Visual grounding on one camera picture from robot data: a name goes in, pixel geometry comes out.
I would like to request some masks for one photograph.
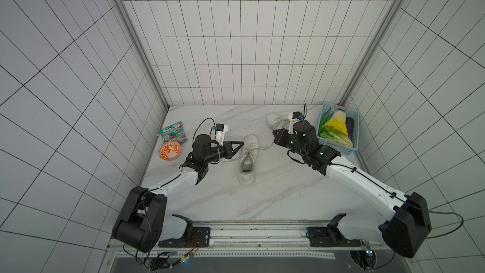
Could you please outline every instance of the white sneaker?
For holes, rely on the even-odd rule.
[[[277,130],[282,128],[288,129],[288,116],[281,117],[276,113],[269,113],[266,116],[266,124],[271,128],[271,130]]]
[[[259,152],[258,138],[254,135],[249,135],[244,141],[244,146],[240,152],[239,182],[242,185],[250,185],[254,182],[255,161]]]

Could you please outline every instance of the white marble surface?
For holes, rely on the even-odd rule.
[[[306,119],[312,125],[318,124],[320,110],[321,105],[308,106]],[[273,140],[265,122],[266,115],[294,111],[302,112],[303,106],[172,106],[164,126],[182,121],[188,140],[182,143],[182,154],[173,161],[158,157],[161,143],[157,143],[142,186],[156,185],[177,172],[191,151],[194,131],[207,117],[229,126],[226,141],[243,141],[247,135],[253,134],[258,137],[260,146],[265,147]],[[208,134],[211,126],[212,121],[208,120],[197,133]],[[249,186],[240,185],[238,181],[239,161],[209,165],[209,172],[199,184],[174,200],[168,197],[167,212],[194,221],[330,220],[342,212],[375,213],[370,204],[347,187],[306,165],[291,161],[286,152],[287,149],[276,144],[269,150],[260,151],[256,159],[256,179]],[[349,160],[355,162],[355,157],[350,156]]]

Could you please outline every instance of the yellow vegetable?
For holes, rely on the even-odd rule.
[[[336,130],[338,132],[341,132],[345,134],[345,136],[349,136],[347,133],[347,126],[345,125],[345,119],[347,119],[347,114],[345,114],[344,111],[337,110],[335,113],[332,115],[332,118],[330,118],[325,125],[331,127],[333,130]]]

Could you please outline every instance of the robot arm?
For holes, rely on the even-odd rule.
[[[174,198],[179,193],[197,185],[207,174],[209,163],[221,158],[231,159],[243,142],[224,142],[227,125],[217,124],[216,140],[209,135],[198,135],[179,171],[164,183],[150,188],[133,188],[116,220],[112,236],[143,253],[149,252],[159,241],[165,220],[167,197]]]
[[[293,133],[286,129],[273,131],[275,143],[288,148],[288,156],[290,152],[299,154],[303,163],[347,186],[380,214],[367,219],[339,214],[332,220],[337,233],[334,237],[385,242],[398,254],[413,257],[431,231],[426,200],[417,193],[409,196],[389,187],[355,167],[336,150],[320,146],[315,128],[300,112],[294,112],[295,116],[302,118],[293,124]]]

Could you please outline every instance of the colorful bag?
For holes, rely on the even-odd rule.
[[[183,143],[187,140],[187,137],[185,137],[185,132],[183,130],[181,121],[161,129],[160,135],[161,135],[162,143],[166,143],[166,142]]]

